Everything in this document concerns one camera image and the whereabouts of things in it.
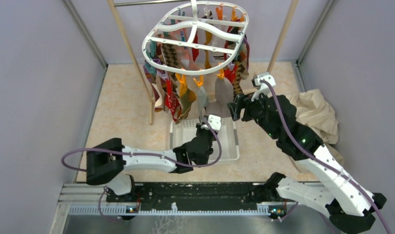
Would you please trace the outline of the white perforated plastic basket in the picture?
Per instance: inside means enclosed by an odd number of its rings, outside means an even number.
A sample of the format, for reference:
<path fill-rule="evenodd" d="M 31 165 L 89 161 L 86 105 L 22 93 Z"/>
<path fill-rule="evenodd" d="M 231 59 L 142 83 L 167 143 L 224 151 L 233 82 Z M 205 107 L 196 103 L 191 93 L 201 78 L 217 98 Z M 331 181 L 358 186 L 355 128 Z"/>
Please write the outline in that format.
<path fill-rule="evenodd" d="M 175 148 L 192 140 L 196 136 L 198 119 L 187 119 L 179 124 L 171 122 L 169 147 Z M 240 158 L 236 124 L 232 118 L 221 119 L 221 129 L 218 138 L 222 147 L 222 154 L 218 164 L 231 164 Z"/>

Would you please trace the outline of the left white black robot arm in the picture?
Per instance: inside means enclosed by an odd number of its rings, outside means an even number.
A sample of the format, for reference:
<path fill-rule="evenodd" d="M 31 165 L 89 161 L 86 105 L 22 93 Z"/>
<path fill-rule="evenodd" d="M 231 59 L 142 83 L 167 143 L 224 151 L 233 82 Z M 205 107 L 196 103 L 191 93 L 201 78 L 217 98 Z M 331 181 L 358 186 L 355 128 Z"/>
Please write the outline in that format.
<path fill-rule="evenodd" d="M 196 125 L 192 140 L 165 151 L 147 151 L 124 146 L 121 138 L 107 140 L 86 155 L 86 183 L 104 185 L 126 202 L 136 198 L 137 189 L 131 176 L 132 170 L 155 170 L 165 173 L 183 174 L 195 167 L 211 165 L 213 142 L 221 129 L 219 120 L 210 119 Z"/>

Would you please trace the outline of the olive green striped sock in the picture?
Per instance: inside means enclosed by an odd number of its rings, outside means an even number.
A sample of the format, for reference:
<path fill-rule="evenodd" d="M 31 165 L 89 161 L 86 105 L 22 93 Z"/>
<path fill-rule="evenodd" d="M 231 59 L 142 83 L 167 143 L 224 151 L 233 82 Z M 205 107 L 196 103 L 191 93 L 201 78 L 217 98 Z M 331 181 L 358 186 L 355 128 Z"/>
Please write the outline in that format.
<path fill-rule="evenodd" d="M 191 111 L 192 104 L 196 101 L 196 94 L 187 86 L 186 79 L 178 78 L 180 83 L 179 99 L 181 103 L 181 113 L 176 121 L 179 124 L 186 119 Z"/>

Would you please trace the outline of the red white patterned sock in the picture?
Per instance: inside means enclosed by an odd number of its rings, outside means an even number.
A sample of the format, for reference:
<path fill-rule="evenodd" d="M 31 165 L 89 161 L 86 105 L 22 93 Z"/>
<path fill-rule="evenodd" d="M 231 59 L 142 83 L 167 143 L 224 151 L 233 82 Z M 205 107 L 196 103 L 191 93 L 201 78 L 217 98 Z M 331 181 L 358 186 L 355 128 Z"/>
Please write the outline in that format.
<path fill-rule="evenodd" d="M 181 114 L 181 105 L 177 97 L 177 92 L 170 79 L 167 79 L 165 84 L 166 84 L 165 106 L 169 109 L 172 116 L 172 120 L 174 122 L 177 122 Z"/>

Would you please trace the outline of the taupe grey sock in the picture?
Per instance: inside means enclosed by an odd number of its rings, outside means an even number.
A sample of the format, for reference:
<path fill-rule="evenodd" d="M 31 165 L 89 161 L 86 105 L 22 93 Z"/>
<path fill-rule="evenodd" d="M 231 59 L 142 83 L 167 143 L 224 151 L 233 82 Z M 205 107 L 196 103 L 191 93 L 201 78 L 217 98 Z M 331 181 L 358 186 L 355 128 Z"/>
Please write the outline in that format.
<path fill-rule="evenodd" d="M 233 102 L 233 86 L 227 78 L 218 78 L 215 82 L 216 111 L 220 117 L 230 117 L 227 104 Z"/>

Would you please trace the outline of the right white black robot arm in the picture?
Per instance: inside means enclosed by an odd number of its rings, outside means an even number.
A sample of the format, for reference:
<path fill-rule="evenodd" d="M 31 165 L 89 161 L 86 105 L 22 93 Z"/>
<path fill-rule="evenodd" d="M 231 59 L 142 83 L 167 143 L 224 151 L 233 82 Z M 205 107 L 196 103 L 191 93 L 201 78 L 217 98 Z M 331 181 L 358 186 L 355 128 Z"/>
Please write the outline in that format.
<path fill-rule="evenodd" d="M 268 199 L 302 203 L 346 234 L 366 232 L 380 218 L 386 197 L 359 185 L 332 156 L 321 137 L 296 120 L 296 107 L 285 96 L 239 94 L 228 109 L 234 120 L 254 121 L 284 154 L 313 173 L 324 187 L 316 189 L 273 173 L 265 183 Z"/>

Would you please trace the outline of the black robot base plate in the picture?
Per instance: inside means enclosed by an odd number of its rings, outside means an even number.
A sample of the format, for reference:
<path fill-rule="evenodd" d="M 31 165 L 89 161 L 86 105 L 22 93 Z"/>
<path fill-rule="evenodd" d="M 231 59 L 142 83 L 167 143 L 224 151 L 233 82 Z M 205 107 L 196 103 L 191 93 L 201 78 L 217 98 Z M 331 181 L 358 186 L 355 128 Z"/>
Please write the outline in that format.
<path fill-rule="evenodd" d="M 254 182 L 144 182 L 131 193 L 108 192 L 107 202 L 133 202 L 141 211 L 166 211 L 175 203 L 180 211 L 254 211 L 262 202 L 284 199 L 265 183 Z"/>

